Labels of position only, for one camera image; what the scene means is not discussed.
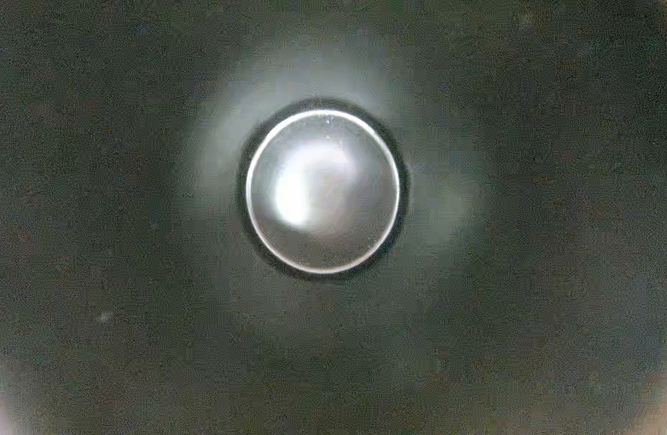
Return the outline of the black mug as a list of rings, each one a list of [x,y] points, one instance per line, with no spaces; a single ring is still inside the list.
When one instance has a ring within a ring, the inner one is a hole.
[[[312,277],[243,179],[329,105],[404,202]],[[0,433],[667,434],[667,1],[0,1]]]

